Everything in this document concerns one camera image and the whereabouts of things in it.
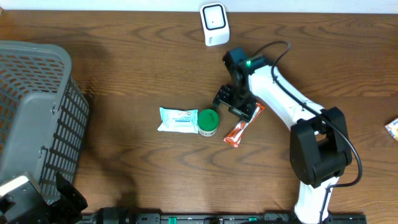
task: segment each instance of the white snack wrapper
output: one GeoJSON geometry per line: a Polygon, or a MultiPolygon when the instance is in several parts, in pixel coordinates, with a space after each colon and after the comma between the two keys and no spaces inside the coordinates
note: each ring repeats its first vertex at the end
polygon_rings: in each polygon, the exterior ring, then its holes
{"type": "Polygon", "coordinates": [[[162,124],[158,131],[198,134],[198,110],[171,110],[160,108],[162,124]]]}
{"type": "Polygon", "coordinates": [[[385,127],[391,136],[398,141],[398,118],[386,124],[385,127]]]}

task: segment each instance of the green jar lid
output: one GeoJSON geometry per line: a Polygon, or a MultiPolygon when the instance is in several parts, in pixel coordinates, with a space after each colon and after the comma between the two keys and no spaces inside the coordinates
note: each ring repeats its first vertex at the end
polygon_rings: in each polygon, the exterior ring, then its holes
{"type": "Polygon", "coordinates": [[[198,115],[198,127],[203,131],[214,131],[219,121],[218,114],[210,109],[203,110],[198,115]]]}

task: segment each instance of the white wall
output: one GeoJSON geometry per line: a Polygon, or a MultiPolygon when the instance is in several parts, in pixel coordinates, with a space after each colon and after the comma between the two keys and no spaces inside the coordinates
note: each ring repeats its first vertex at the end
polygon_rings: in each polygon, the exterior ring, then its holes
{"type": "MultiPolygon", "coordinates": [[[[203,0],[0,0],[3,9],[198,11],[203,0]]],[[[220,0],[229,12],[398,13],[398,0],[220,0]]]]}

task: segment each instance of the wood grain surface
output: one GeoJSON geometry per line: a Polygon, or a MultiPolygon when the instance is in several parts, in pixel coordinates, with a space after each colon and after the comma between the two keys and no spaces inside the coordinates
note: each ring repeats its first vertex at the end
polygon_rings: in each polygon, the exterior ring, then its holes
{"type": "MultiPolygon", "coordinates": [[[[362,158],[362,181],[335,189],[332,212],[397,223],[398,142],[384,125],[398,117],[398,16],[228,14],[231,38],[206,47],[199,13],[4,11],[0,39],[57,44],[91,101],[75,186],[86,212],[127,206],[162,212],[262,213],[293,209],[299,191],[289,130],[266,108],[235,149],[222,139],[238,121],[221,107],[217,134],[160,133],[159,107],[205,109],[230,77],[221,58],[291,41],[283,75],[326,108],[341,109],[362,158]]],[[[278,56],[283,46],[264,53],[278,56]]],[[[356,163],[340,182],[352,181],[356,163]]]]}

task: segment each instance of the basket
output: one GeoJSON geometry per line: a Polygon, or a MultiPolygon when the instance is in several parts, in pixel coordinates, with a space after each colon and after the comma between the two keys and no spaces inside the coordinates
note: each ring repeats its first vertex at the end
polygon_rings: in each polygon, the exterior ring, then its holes
{"type": "Polygon", "coordinates": [[[71,69],[56,45],[0,41],[0,183],[27,171],[48,204],[57,171],[73,182],[88,121],[71,69]]]}

